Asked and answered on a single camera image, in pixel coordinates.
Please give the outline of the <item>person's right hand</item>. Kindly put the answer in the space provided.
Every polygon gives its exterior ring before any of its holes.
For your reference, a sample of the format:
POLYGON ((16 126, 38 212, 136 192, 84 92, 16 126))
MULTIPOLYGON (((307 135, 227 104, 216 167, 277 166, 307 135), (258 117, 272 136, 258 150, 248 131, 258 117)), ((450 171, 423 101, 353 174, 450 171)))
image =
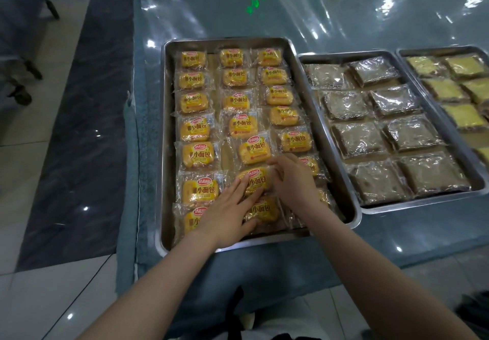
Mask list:
POLYGON ((267 160, 273 171, 283 171, 291 187, 291 196, 282 201, 304 224, 321 217, 327 208, 321 202, 310 168, 294 154, 286 153, 267 160))

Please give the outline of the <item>person's left hand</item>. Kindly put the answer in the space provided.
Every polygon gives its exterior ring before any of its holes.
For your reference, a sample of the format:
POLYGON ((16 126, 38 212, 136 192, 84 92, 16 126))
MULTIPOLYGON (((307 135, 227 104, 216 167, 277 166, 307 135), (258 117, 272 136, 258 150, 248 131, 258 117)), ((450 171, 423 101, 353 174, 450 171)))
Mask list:
POLYGON ((234 182, 211 203, 200 218, 199 224, 192 232, 199 238, 199 243, 211 252, 228 248, 241 241, 241 225, 246 214, 256 204, 263 193, 262 188, 245 198, 248 176, 234 182))

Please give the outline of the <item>yellow bread packet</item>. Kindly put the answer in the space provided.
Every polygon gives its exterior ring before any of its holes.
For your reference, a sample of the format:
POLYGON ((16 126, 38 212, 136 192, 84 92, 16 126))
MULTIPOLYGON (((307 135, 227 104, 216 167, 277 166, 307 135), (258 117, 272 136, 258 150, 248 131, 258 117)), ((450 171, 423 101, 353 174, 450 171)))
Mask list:
POLYGON ((272 194, 274 191, 271 171, 272 166, 265 164, 260 166, 251 166, 236 172, 235 176, 240 180, 245 176, 249 177, 248 185, 243 196, 248 197, 252 195, 258 188, 263 189, 263 195, 272 194))

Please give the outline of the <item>person's right forearm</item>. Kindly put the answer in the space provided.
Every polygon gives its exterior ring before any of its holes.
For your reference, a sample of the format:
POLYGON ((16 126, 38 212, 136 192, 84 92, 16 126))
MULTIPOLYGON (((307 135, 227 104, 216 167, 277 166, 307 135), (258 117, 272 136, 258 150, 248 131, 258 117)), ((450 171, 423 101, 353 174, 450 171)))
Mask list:
POLYGON ((366 243, 321 201, 296 211, 371 330, 386 340, 478 340, 436 297, 366 243))

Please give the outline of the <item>person's left forearm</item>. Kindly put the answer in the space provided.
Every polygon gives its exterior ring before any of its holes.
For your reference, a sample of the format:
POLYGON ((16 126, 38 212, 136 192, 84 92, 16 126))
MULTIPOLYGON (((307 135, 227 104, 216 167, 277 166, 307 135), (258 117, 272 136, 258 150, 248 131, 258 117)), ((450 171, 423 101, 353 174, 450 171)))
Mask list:
POLYGON ((190 232, 77 340, 163 340, 192 281, 222 247, 216 231, 190 232))

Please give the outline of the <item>teal tablecloth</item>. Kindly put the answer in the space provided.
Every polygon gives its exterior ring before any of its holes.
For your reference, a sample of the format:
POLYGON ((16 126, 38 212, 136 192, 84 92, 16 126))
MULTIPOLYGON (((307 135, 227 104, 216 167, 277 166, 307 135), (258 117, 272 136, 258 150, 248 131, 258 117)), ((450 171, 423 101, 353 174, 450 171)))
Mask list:
MULTIPOLYGON (((129 289, 135 277, 142 278, 161 259, 152 239, 156 228, 150 227, 148 232, 147 217, 143 215, 143 220, 140 220, 140 161, 134 68, 132 74, 133 95, 124 109, 127 176, 124 212, 117 245, 116 291, 119 295, 129 289)), ((170 327, 169 337, 177 337, 187 331, 198 331, 207 325, 221 322, 224 318, 224 307, 238 286, 244 289, 244 298, 238 310, 248 312, 338 284, 339 279, 333 268, 322 256, 319 244, 312 237, 218 252, 192 284, 170 327)))

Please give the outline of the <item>white shirt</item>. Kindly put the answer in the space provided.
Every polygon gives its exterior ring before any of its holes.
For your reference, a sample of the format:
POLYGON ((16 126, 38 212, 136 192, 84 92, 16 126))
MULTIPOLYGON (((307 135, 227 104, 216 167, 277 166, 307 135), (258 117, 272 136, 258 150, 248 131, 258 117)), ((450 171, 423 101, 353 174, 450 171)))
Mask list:
POLYGON ((241 340, 330 340, 307 301, 299 296, 255 312, 241 340))

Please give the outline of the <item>rows of yellow bread packs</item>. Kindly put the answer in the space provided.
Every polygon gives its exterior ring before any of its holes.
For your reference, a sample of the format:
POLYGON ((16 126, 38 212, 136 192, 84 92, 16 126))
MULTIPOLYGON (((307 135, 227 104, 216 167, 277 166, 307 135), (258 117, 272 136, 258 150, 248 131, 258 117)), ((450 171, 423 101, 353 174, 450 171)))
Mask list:
MULTIPOLYGON (((269 43, 176 53, 174 244, 198 226, 236 172, 279 154, 307 165, 321 202, 340 215, 288 61, 284 46, 269 43)), ((261 195, 246 214, 253 217, 262 221, 256 234, 305 227, 275 191, 261 195)))

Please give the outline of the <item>large metal tray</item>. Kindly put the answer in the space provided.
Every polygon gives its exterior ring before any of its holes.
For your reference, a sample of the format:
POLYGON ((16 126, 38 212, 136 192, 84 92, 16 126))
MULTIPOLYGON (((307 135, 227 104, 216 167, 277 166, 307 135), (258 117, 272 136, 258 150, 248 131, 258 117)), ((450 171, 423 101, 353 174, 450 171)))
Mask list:
MULTIPOLYGON (((214 53, 218 47, 262 47, 265 44, 284 46, 291 61, 290 70, 295 80, 304 111, 311 121, 313 136, 317 150, 332 177, 331 192, 338 204, 340 219, 351 229, 356 228, 362 219, 362 211, 357 200, 356 193, 351 185, 346 170, 342 164, 339 152, 329 134, 325 120, 322 117, 319 106, 309 88, 302 65, 298 59, 292 42, 285 37, 248 37, 225 39, 200 39, 200 40, 171 40, 161 49, 162 87, 161 102, 161 130, 160 149, 158 158, 161 170, 158 175, 157 207, 156 207, 156 231, 155 245, 161 257, 164 257, 176 245, 174 244, 174 214, 176 192, 176 134, 175 134, 175 99, 174 99, 174 75, 175 55, 182 50, 208 50, 214 53)), ((230 246, 227 250, 250 247, 266 243, 273 243, 309 235, 306 228, 285 230, 271 234, 253 233, 242 241, 230 246)))

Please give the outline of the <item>clear plastic table cover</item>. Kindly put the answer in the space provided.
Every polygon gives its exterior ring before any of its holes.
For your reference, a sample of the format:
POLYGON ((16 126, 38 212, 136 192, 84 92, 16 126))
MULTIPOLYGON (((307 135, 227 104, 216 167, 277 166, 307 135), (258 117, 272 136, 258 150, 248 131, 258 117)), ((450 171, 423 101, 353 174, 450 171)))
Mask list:
MULTIPOLYGON (((134 93, 140 220, 156 227, 161 49, 174 39, 278 36, 299 53, 469 44, 489 53, 489 0, 137 0, 134 93)), ((367 216, 358 234, 412 265, 489 244, 489 195, 367 216)))

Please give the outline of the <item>black chair base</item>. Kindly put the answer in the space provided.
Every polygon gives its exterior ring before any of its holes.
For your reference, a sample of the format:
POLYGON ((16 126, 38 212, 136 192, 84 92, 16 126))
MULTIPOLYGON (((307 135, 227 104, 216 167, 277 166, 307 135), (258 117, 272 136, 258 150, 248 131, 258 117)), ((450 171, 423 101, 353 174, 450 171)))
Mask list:
POLYGON ((33 62, 33 53, 44 8, 55 20, 60 20, 51 0, 0 0, 0 94, 12 87, 6 97, 21 106, 30 105, 32 96, 14 77, 13 70, 23 66, 34 79, 43 79, 33 62))

